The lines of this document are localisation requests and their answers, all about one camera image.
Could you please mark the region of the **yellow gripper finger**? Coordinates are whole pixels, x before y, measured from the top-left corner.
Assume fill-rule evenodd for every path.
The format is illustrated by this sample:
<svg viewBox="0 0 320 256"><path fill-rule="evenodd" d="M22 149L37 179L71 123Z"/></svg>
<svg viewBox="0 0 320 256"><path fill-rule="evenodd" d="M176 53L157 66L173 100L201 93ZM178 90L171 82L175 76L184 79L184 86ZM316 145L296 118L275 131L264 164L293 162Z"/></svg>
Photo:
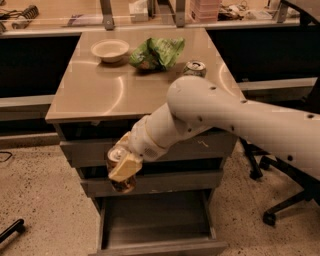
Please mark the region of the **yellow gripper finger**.
<svg viewBox="0 0 320 256"><path fill-rule="evenodd" d="M109 173L109 178L116 182L134 176L142 168L143 159L133 153L125 153Z"/></svg>
<svg viewBox="0 0 320 256"><path fill-rule="evenodd" d="M131 132L126 132L117 142L116 146L128 148L129 147L129 139Z"/></svg>

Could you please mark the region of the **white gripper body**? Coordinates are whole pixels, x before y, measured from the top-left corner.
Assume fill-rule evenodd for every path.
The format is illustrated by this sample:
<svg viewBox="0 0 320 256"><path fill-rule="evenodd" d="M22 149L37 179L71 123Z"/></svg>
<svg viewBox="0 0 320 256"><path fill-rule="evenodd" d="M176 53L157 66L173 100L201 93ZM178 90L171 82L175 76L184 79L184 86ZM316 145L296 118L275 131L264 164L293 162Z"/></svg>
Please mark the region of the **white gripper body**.
<svg viewBox="0 0 320 256"><path fill-rule="evenodd" d="M146 128L148 117L144 116L136 122L129 134L129 149L144 161L154 162L168 152L167 148L158 146L149 136Z"/></svg>

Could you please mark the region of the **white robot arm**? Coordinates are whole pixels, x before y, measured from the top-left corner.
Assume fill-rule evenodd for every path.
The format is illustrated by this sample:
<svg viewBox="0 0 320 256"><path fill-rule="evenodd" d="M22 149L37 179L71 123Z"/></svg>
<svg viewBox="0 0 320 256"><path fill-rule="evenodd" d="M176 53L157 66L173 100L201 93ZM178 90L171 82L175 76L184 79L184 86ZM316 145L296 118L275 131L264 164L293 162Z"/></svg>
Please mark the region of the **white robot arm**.
<svg viewBox="0 0 320 256"><path fill-rule="evenodd" d="M109 151L118 163L109 178L122 182L144 161L211 128L248 140L304 173L320 179L320 119L317 114L242 99L198 76L169 87L166 103L136 122Z"/></svg>

